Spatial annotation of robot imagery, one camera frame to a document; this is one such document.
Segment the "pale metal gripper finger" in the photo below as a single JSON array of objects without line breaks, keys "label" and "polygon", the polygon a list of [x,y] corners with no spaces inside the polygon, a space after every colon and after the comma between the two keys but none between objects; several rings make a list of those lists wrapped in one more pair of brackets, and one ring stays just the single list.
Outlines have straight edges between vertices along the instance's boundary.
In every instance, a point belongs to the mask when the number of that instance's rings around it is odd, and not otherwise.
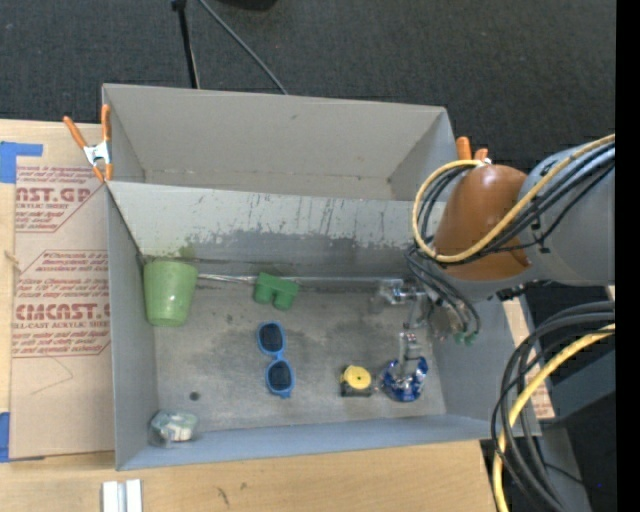
[{"label": "pale metal gripper finger", "polygon": [[387,306],[402,306],[416,300],[415,286],[404,280],[380,281],[369,298],[368,311],[381,313]]},{"label": "pale metal gripper finger", "polygon": [[426,376],[426,359],[417,335],[404,331],[400,333],[399,340],[398,376],[405,381],[422,381]]}]

